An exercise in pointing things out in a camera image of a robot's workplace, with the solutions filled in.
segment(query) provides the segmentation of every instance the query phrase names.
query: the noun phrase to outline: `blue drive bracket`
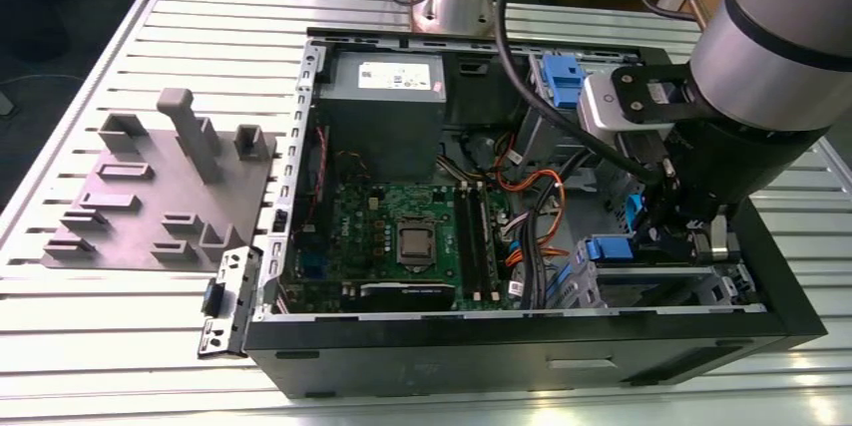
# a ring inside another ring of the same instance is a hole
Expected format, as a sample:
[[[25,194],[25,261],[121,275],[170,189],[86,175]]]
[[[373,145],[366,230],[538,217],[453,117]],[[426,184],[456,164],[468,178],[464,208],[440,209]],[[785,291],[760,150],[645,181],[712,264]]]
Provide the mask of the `blue drive bracket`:
[[[541,56],[544,81],[553,92],[558,109],[576,109],[585,74],[572,55]]]
[[[598,236],[585,241],[588,259],[592,261],[632,260],[629,241],[622,236]]]

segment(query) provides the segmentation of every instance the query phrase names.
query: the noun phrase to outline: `motherboard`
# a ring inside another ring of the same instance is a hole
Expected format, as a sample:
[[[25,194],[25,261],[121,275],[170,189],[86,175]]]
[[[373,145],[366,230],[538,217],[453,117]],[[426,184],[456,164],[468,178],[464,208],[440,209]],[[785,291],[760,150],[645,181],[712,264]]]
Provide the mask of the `motherboard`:
[[[506,202],[481,184],[338,185],[328,244],[280,278],[288,311],[506,309]]]

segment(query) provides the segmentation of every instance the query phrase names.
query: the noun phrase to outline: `green motherboard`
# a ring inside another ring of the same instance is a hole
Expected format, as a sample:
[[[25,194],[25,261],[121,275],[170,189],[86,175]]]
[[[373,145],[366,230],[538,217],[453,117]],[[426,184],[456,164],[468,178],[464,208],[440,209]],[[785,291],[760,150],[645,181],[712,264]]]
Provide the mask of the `green motherboard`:
[[[440,285],[449,310],[506,309],[494,231],[506,212],[505,194],[484,186],[338,186],[328,248],[298,251],[282,276],[289,311],[358,310],[366,285],[393,284]],[[380,310],[393,312],[394,300]]]

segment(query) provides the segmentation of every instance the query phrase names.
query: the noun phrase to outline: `metal bracket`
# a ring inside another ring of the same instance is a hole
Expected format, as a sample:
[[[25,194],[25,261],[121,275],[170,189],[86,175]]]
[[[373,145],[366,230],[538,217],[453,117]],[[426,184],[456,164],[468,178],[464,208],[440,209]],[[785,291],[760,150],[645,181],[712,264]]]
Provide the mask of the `metal bracket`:
[[[624,118],[633,124],[660,124],[705,120],[720,114],[686,98],[685,87],[693,84],[689,67],[645,65],[620,67],[612,71],[612,87]]]
[[[730,305],[736,302],[738,295],[733,280],[721,274],[714,274],[704,279],[694,286],[693,291],[700,304]]]
[[[597,267],[588,258],[585,238],[574,255],[546,287],[546,309],[605,308],[597,289]]]
[[[245,332],[262,253],[253,246],[225,251],[218,274],[210,280],[201,311],[206,315],[198,359],[245,358]]]
[[[709,251],[713,261],[728,258],[728,219],[718,214],[709,224]]]

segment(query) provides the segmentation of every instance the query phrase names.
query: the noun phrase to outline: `ram slot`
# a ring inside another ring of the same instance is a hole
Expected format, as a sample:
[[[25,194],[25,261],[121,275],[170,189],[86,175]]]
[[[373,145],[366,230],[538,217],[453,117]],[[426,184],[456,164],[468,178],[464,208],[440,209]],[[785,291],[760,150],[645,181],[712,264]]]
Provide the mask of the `ram slot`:
[[[454,238],[457,246],[457,256],[461,265],[461,293],[465,298],[478,298],[478,281],[476,266],[473,263],[473,237],[466,198],[466,188],[456,188],[452,198],[452,209],[454,211]]]
[[[488,195],[488,191],[484,188],[478,189],[481,194],[481,224],[484,225],[484,249],[485,249],[485,259],[486,259],[486,267],[488,267],[488,285],[490,286],[490,300],[500,301],[500,288],[496,286],[496,279],[498,277],[497,265],[496,265],[496,244],[494,244],[494,229],[496,224],[490,221],[492,210],[490,210],[490,197]]]
[[[485,233],[484,204],[478,190],[470,190],[466,194],[466,208],[469,215],[472,245],[473,245],[473,265],[476,277],[478,279],[478,291],[481,298],[490,298],[490,272],[488,270],[488,237]]]

